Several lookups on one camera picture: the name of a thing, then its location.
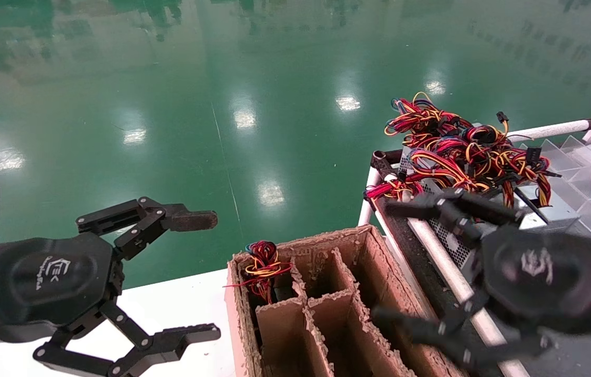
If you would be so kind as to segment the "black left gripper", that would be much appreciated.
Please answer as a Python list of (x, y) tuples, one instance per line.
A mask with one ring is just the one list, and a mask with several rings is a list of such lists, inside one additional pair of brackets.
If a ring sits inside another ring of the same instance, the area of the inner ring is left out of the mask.
[(53, 335), (34, 352), (34, 360), (49, 369), (79, 376), (140, 376), (154, 365), (181, 360), (194, 343), (221, 338), (215, 324), (169, 328), (150, 336), (107, 301), (97, 312), (133, 347), (116, 361), (67, 350), (75, 332), (62, 328), (107, 299), (113, 262), (113, 246), (91, 233), (0, 243), (0, 342), (26, 343)]

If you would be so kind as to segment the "left gripper finger brownish pad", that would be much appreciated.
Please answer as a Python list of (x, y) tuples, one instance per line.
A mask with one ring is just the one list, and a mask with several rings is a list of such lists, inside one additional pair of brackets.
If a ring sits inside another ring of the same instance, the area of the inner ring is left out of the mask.
[(166, 231), (183, 233), (213, 229), (218, 225), (218, 216), (213, 210), (191, 212), (181, 203), (162, 204), (142, 196), (82, 215), (76, 224), (79, 233), (97, 236), (126, 229), (114, 239), (114, 250), (121, 259), (132, 260)]

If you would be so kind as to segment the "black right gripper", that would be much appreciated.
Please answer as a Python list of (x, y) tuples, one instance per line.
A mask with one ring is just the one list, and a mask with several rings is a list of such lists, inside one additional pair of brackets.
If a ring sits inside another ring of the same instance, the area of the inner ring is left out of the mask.
[[(438, 321), (411, 317), (375, 306), (371, 317), (393, 324), (411, 343), (437, 348), (464, 370), (484, 370), (521, 357), (537, 357), (553, 341), (526, 329), (521, 338), (492, 346), (472, 346), (461, 336), (461, 327), (485, 305), (513, 327), (546, 327), (565, 334), (591, 336), (591, 237), (572, 233), (521, 230), (524, 212), (505, 207), (462, 188), (440, 194), (420, 193), (409, 202), (386, 205), (391, 216), (436, 219), (467, 247), (478, 246), (480, 283), (465, 303)], [(475, 226), (479, 219), (500, 226), (483, 237)]]

